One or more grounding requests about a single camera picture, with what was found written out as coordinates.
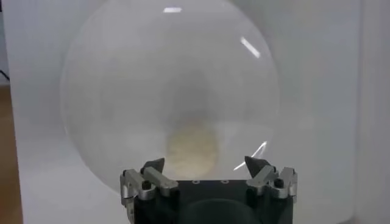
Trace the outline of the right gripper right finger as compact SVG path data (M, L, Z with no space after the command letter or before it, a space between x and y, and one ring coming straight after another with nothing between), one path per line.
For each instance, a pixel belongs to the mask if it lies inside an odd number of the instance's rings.
M281 172L265 159L246 156L245 165L251 175L246 185L258 196L269 193L272 198L284 200L297 198L298 175L294 168L284 167Z

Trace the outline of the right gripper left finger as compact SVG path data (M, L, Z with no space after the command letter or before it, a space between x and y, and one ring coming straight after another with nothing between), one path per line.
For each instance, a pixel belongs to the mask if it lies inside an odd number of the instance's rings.
M179 182L162 174L165 159L147 161L137 171L123 170L119 176L121 204L128 207L134 199L153 200L157 193L163 197L173 197L179 191Z

